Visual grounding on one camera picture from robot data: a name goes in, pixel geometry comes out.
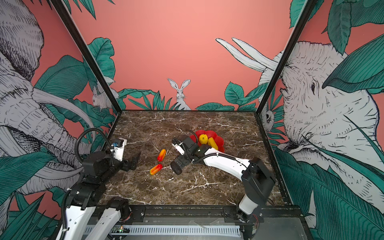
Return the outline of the red yellow fake fruit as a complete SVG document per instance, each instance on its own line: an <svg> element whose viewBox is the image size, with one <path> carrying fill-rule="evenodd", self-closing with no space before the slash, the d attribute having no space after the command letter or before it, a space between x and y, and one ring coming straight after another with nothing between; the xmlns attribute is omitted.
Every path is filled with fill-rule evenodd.
<svg viewBox="0 0 384 240"><path fill-rule="evenodd" d="M163 168L163 165L162 164L157 164L156 166L154 166L153 168L151 168L150 170L150 175L155 175L157 172L159 172L161 169Z"/></svg>
<svg viewBox="0 0 384 240"><path fill-rule="evenodd" d="M167 154L166 149L162 149L157 157L158 162L162 162Z"/></svg>

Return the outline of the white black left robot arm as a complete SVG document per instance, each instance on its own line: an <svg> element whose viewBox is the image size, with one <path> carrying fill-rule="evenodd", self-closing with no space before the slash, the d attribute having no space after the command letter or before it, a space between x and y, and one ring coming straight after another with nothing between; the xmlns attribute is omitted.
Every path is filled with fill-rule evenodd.
<svg viewBox="0 0 384 240"><path fill-rule="evenodd" d="M130 160L119 161L106 151L95 152L83 161L84 176L79 183L67 190L62 202L62 225L58 240L80 240L86 226L106 191L107 182L119 171L135 170L141 154ZM104 240L118 222L126 222L134 216L135 209L128 199L110 199L88 240Z"/></svg>

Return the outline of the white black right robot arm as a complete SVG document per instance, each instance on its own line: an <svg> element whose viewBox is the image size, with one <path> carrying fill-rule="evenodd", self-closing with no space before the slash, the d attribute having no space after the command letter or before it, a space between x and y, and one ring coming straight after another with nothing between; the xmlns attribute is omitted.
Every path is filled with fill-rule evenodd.
<svg viewBox="0 0 384 240"><path fill-rule="evenodd" d="M243 223L260 219L256 217L256 209L266 205L276 183L276 178L260 158L237 158L207 144L199 146L187 135L173 138L172 145L179 152L171 162L175 174L180 175L183 168L191 164L213 167L236 177L242 182L245 195L237 205L235 219Z"/></svg>

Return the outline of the red flower-shaped fruit bowl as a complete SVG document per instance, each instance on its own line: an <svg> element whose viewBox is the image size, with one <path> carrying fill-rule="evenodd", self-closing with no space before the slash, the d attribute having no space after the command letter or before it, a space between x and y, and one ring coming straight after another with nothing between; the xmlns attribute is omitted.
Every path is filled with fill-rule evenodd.
<svg viewBox="0 0 384 240"><path fill-rule="evenodd" d="M218 145L219 147L219 150L220 152L225 152L225 149L224 149L224 140L223 138L221 138L220 136L217 135L216 132L214 131L204 131L204 130L198 130L195 132L195 134L192 134L190 135L190 138L193 140L193 142L197 142L198 143L198 146L201 146L202 144L199 143L199 136L201 134L206 134L208 136L208 138L214 138L216 144Z"/></svg>

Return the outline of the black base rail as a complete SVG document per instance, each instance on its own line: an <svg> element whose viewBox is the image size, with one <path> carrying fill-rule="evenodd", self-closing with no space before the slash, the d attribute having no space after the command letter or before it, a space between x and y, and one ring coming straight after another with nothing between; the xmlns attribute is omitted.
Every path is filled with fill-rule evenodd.
<svg viewBox="0 0 384 240"><path fill-rule="evenodd" d="M239 217L234 205L131 205L131 215L126 221L117 224L143 223L150 218L221 218L226 223L248 224L267 218L298 218L304 214L298 206L265 206L257 208L253 214Z"/></svg>

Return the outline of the black corner frame post left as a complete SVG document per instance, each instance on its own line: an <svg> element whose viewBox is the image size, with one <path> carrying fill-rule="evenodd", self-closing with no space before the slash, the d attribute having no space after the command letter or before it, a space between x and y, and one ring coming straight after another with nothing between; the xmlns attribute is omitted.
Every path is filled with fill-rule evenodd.
<svg viewBox="0 0 384 240"><path fill-rule="evenodd" d="M55 8L56 12L58 13L59 17L61 18L62 22L64 23L65 27L67 28L68 32L70 33L72 39L76 43L77 47L81 51L83 57L85 58L87 64L91 69L91 72L95 75L96 79L98 80L101 87L105 91L105 94L107 95L108 99L112 103L113 107L115 108L118 114L121 114L123 110L120 108L119 103L114 97L111 91L111 88L107 84L101 69L99 68L95 58L90 52L88 45L85 43L83 36L79 32L79 29L74 23L64 2L58 1L58 0L52 0L51 3Z"/></svg>

